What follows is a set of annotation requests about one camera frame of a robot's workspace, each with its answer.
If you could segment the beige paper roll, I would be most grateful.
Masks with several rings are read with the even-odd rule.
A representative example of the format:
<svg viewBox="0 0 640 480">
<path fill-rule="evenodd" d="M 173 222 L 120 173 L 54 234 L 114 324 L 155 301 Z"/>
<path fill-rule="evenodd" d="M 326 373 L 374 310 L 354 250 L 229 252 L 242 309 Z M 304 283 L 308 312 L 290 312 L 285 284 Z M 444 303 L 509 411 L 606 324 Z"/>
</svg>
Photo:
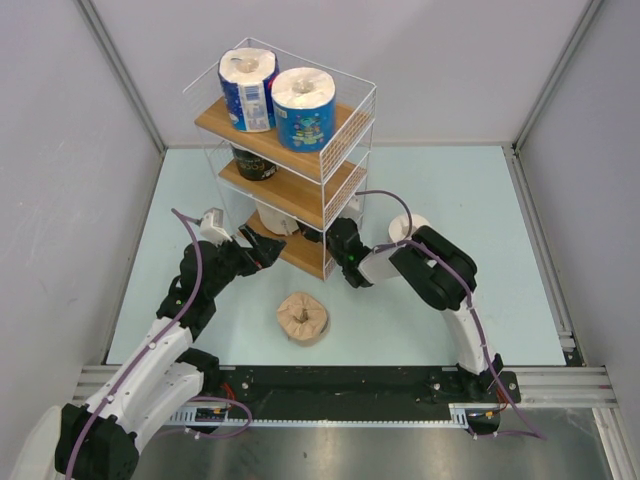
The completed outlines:
<svg viewBox="0 0 640 480">
<path fill-rule="evenodd" d="M 267 204 L 257 201 L 256 210 L 262 225 L 273 234 L 291 236 L 299 230 L 297 221 L 293 217 Z"/>
</svg>

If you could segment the brown paper roll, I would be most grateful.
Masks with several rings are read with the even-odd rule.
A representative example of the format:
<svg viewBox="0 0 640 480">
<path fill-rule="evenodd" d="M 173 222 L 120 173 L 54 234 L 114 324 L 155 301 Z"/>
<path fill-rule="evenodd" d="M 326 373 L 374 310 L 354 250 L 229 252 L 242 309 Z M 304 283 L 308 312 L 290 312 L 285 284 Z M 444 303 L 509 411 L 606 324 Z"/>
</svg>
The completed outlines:
<svg viewBox="0 0 640 480">
<path fill-rule="evenodd" d="M 300 291 L 280 304 L 276 318 L 287 339 L 301 347 L 317 344 L 330 330 L 330 317 L 324 305 Z"/>
</svg>

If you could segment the white dotted paper roll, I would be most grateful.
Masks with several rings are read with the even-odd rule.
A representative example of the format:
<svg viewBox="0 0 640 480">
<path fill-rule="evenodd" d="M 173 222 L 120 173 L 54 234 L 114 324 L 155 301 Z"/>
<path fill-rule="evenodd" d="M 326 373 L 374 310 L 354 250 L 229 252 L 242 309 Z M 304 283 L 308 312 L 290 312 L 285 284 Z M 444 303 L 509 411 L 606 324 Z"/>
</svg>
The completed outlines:
<svg viewBox="0 0 640 480">
<path fill-rule="evenodd" d="M 407 214 L 396 216 L 388 226 L 388 238 L 392 243 L 399 242 L 411 235 L 422 226 L 431 226 L 431 223 L 423 216 Z"/>
</svg>

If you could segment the black paper roll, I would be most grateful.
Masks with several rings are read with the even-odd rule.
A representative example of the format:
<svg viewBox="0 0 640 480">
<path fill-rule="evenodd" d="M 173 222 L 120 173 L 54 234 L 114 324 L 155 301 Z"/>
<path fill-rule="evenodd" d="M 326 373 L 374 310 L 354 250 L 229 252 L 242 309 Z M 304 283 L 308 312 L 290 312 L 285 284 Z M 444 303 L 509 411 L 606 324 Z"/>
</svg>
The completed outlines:
<svg viewBox="0 0 640 480">
<path fill-rule="evenodd" d="M 231 145 L 231 150 L 238 172 L 246 180 L 267 180 L 278 171 L 276 164 L 248 150 L 236 145 Z"/>
</svg>

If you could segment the light blue paper roll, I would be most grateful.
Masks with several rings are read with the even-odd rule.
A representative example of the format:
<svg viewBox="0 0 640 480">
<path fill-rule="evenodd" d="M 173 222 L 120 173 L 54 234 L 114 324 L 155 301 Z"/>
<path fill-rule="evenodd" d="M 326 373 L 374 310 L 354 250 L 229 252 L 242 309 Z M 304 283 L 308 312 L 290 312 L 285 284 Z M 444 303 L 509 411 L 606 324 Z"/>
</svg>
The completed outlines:
<svg viewBox="0 0 640 480">
<path fill-rule="evenodd" d="M 297 153 L 321 151 L 336 129 L 336 86 L 324 70 L 297 67 L 279 73 L 272 103 L 280 144 Z"/>
</svg>

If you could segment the dark blue paper roll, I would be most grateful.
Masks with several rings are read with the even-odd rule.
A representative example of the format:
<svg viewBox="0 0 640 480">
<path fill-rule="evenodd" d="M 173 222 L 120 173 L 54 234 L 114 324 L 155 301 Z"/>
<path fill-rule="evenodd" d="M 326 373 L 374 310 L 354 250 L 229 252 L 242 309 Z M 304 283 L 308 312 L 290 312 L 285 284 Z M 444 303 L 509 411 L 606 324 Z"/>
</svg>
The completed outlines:
<svg viewBox="0 0 640 480">
<path fill-rule="evenodd" d="M 233 127 L 245 133 L 275 128 L 271 87 L 279 73 L 276 54 L 243 47 L 228 50 L 218 63 L 218 78 Z"/>
</svg>

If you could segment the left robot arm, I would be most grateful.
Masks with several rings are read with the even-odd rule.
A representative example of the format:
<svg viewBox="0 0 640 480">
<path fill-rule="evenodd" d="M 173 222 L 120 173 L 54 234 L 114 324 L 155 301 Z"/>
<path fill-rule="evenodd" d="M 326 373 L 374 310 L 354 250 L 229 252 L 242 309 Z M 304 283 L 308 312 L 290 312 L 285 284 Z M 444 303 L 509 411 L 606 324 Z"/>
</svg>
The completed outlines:
<svg viewBox="0 0 640 480">
<path fill-rule="evenodd" d="M 193 239 L 144 340 L 80 406 L 61 411 L 55 470 L 68 479 L 129 479 L 152 437 L 186 402 L 221 387 L 217 357 L 193 343 L 216 312 L 215 298 L 238 277 L 272 266 L 286 243 L 242 225 L 235 238 Z"/>
</svg>

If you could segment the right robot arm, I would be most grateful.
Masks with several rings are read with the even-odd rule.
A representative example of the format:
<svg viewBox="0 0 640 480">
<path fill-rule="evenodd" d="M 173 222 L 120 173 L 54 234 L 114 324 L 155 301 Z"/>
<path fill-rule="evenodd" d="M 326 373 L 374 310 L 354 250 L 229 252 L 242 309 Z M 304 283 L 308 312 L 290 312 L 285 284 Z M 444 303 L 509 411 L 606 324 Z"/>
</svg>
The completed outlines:
<svg viewBox="0 0 640 480">
<path fill-rule="evenodd" d="M 428 224 L 398 241 L 374 248 L 361 241 L 358 225 L 350 218 L 335 220 L 325 234 L 304 224 L 299 227 L 305 239 L 326 241 L 351 287 L 368 288 L 400 277 L 421 300 L 442 314 L 458 353 L 455 393 L 484 401 L 496 391 L 495 375 L 503 368 L 502 359 L 462 306 L 467 293 L 477 286 L 477 266 L 463 250 Z"/>
</svg>

